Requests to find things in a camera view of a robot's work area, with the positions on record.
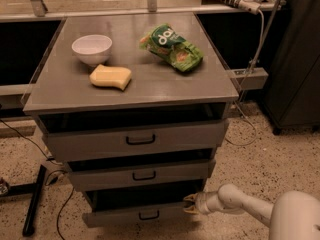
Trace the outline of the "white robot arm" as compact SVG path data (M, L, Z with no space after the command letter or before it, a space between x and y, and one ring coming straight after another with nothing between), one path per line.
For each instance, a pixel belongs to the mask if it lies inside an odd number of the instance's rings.
M183 200L184 211L191 214L246 212L269 228L268 240L320 240L320 200L304 192L285 192L272 204L223 184Z

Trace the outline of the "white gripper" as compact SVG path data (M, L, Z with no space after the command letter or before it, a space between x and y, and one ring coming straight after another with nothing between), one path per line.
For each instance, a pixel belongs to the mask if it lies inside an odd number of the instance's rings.
M183 198L186 202L195 202L195 206L184 208L188 214L197 215L198 213L208 215L216 212L220 208L220 201L216 191L199 192L190 194Z

